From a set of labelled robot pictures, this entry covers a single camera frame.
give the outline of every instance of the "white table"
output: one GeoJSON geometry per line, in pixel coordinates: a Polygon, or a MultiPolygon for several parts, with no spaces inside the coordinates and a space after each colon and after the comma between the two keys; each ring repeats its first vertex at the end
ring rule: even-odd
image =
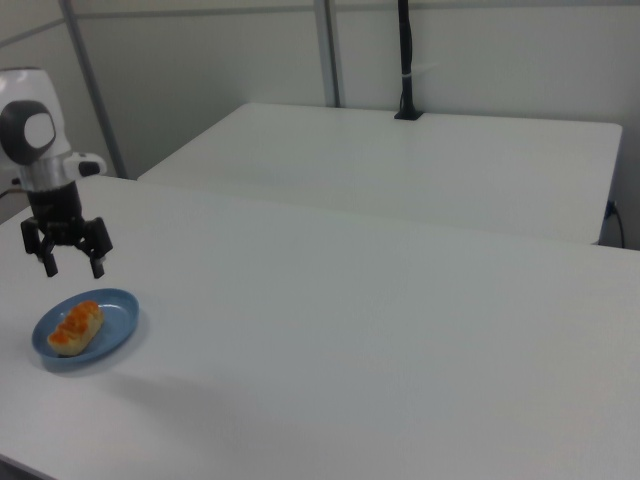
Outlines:
{"type": "Polygon", "coordinates": [[[141,181],[593,243],[621,127],[249,104],[141,181]]]}
{"type": "Polygon", "coordinates": [[[640,256],[111,178],[114,251],[45,277],[0,225],[0,454],[76,479],[635,479],[640,256]],[[47,371],[40,316],[141,306],[111,356],[47,371]]]}

